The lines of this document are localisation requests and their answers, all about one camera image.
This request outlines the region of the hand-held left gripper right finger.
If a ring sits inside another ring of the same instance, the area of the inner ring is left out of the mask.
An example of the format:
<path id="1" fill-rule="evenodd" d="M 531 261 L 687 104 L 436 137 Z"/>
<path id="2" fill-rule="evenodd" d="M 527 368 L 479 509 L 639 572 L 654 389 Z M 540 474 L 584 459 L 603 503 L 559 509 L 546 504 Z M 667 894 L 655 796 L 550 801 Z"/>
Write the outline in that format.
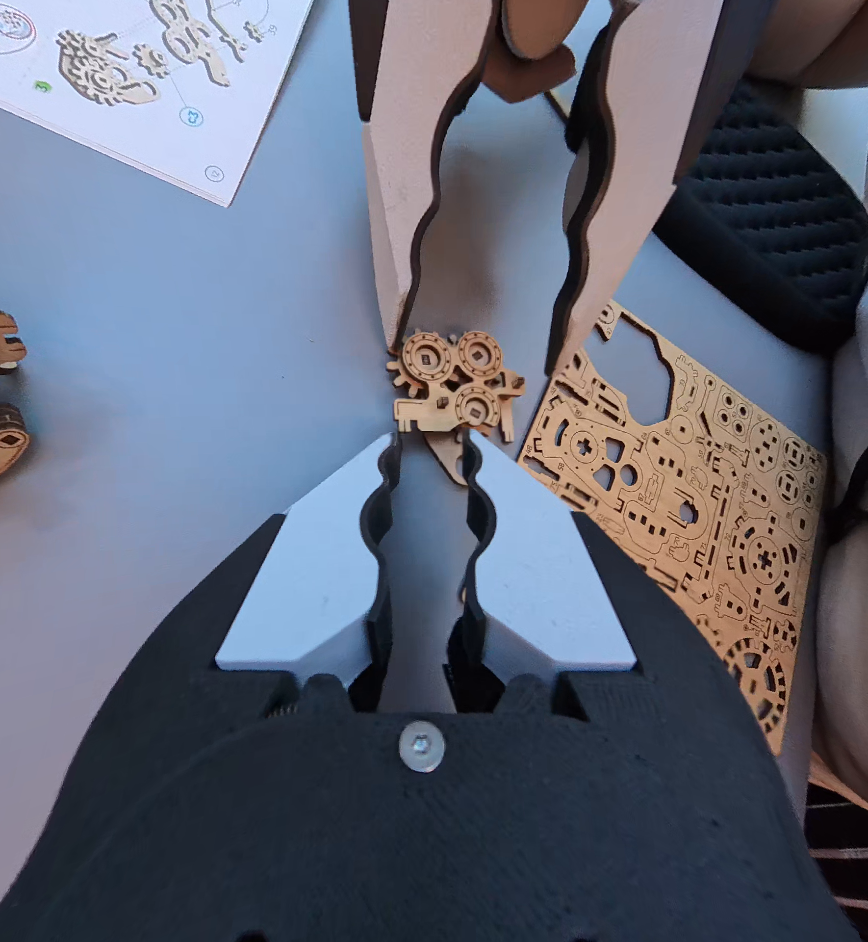
<path id="1" fill-rule="evenodd" d="M 491 712 L 514 678 L 637 663 L 571 512 L 478 432 L 464 436 L 475 550 L 444 667 L 459 713 Z"/>

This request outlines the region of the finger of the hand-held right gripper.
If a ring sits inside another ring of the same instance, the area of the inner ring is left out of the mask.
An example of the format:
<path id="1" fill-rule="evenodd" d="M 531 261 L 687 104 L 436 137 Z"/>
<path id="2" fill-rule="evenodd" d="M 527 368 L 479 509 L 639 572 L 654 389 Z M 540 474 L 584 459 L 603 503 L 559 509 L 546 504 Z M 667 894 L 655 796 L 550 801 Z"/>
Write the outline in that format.
<path id="1" fill-rule="evenodd" d="M 375 283 L 386 346 L 401 344 L 420 246 L 440 203 L 440 152 L 479 85 L 490 1 L 360 3 L 360 118 Z"/>
<path id="2" fill-rule="evenodd" d="M 556 300 L 545 373 L 583 346 L 674 191 L 721 1 L 615 6 L 592 87 L 601 132 L 569 221 L 569 269 Z"/>

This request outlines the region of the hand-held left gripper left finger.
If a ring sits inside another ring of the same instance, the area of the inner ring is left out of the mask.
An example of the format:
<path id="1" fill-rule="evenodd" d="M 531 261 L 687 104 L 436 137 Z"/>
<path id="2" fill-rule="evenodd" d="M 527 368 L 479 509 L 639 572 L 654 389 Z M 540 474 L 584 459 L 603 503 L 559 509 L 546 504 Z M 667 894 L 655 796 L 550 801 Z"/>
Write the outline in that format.
<path id="1" fill-rule="evenodd" d="M 401 443 L 381 435 L 286 513 L 217 654 L 222 670 L 333 675 L 358 711 L 381 698 L 392 605 L 381 540 Z"/>

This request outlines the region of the person's right forearm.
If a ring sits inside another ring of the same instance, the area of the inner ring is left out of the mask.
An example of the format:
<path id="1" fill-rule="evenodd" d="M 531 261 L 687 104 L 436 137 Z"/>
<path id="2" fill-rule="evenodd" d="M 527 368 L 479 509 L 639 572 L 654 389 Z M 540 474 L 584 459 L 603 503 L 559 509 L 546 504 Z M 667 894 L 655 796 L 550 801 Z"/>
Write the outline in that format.
<path id="1" fill-rule="evenodd" d="M 868 87 L 868 1 L 779 1 L 747 74 L 793 88 Z"/>

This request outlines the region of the person's right hand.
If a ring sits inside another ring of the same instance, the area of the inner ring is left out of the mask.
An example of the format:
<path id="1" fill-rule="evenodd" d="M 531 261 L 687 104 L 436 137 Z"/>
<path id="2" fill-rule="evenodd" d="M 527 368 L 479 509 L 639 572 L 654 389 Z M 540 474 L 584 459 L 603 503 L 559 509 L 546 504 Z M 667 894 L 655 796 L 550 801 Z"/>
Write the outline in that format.
<path id="1" fill-rule="evenodd" d="M 517 103 L 565 83 L 575 73 L 565 44 L 586 1 L 503 1 L 487 52 L 483 83 Z"/>

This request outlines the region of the black padded cushion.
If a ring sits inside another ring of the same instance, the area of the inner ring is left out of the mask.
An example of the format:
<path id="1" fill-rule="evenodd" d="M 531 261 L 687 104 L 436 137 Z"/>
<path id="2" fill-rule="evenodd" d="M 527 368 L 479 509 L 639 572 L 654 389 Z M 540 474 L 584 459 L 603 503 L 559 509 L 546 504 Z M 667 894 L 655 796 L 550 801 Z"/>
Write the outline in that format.
<path id="1" fill-rule="evenodd" d="M 647 233 L 757 323 L 793 347 L 828 356 L 854 332 L 868 279 L 868 218 L 840 174 L 743 78 L 658 218 L 644 177 L 595 200 L 612 148 L 602 107 L 603 47 L 587 55 L 566 140 L 587 147 L 587 182 L 568 219 L 569 269 L 555 305 L 545 371 L 567 349 L 566 320 L 596 314 Z"/>

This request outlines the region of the laser-cut wooden parts sheet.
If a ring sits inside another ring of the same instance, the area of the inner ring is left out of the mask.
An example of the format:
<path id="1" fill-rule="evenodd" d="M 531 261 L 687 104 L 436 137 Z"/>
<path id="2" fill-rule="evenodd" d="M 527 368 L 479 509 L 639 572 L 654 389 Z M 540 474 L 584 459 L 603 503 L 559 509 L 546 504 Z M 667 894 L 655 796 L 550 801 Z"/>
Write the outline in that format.
<path id="1" fill-rule="evenodd" d="M 587 352 L 550 380 L 518 464 L 652 578 L 724 661 L 781 753 L 827 462 L 616 301 L 668 368 L 666 417 L 632 418 Z"/>

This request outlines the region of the white instruction booklet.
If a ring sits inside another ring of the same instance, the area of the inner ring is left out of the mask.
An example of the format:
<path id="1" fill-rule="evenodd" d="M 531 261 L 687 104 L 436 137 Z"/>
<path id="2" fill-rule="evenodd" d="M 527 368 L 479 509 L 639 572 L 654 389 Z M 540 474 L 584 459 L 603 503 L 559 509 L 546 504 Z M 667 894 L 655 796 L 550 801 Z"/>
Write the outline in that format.
<path id="1" fill-rule="evenodd" d="M 311 1 L 2 1 L 0 108 L 229 206 Z"/>

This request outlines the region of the striped dark cloth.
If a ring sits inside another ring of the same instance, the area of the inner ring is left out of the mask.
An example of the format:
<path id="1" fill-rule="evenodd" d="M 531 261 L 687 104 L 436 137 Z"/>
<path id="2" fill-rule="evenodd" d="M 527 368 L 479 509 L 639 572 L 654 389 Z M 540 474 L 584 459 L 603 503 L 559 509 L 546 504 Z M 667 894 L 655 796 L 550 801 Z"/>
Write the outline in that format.
<path id="1" fill-rule="evenodd" d="M 868 810 L 810 784 L 804 830 L 832 895 L 868 940 Z"/>

